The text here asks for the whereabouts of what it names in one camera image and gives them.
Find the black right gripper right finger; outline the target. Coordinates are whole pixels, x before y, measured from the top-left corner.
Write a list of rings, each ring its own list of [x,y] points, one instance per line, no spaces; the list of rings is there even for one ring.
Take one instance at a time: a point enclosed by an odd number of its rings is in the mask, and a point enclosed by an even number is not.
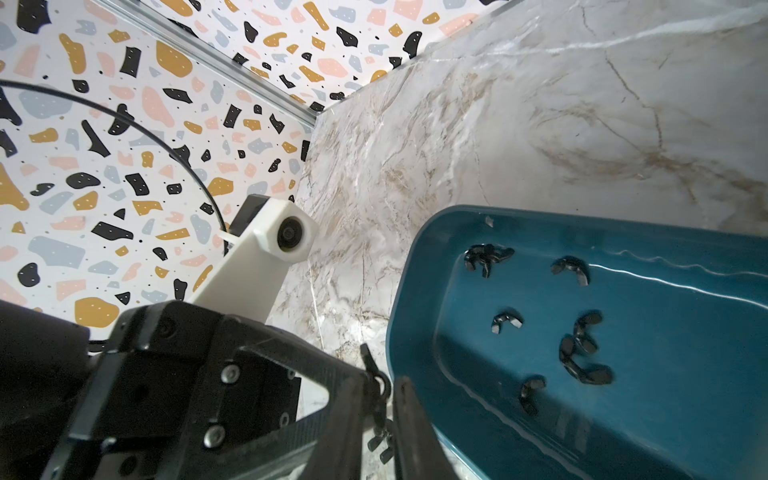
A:
[[[393,424],[397,479],[458,479],[408,377],[394,382]]]

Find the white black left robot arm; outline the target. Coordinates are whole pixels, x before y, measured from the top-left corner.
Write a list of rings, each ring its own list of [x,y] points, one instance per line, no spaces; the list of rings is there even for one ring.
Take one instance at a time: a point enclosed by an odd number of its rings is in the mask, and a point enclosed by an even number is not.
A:
[[[86,327],[1,306],[1,475],[267,479],[344,445],[378,384],[297,336],[180,301]]]

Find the teal plastic storage box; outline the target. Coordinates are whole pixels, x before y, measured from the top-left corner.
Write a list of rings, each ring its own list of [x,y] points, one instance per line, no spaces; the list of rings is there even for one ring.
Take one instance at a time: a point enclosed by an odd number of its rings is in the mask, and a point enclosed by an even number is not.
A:
[[[454,206],[417,233],[386,342],[486,479],[763,479],[767,241]]]

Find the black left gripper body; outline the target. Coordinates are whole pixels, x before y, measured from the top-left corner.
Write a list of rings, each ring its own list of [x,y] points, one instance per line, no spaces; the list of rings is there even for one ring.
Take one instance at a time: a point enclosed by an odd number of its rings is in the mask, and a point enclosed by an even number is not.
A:
[[[122,314],[46,479],[314,478],[348,365],[272,326],[173,301]]]

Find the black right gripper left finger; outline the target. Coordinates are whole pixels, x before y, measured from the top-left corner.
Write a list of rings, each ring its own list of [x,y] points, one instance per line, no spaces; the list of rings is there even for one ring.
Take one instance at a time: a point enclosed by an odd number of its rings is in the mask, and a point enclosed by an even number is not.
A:
[[[368,373],[353,374],[329,389],[328,417],[314,448],[315,479],[360,478],[362,437],[373,401],[374,382]]]

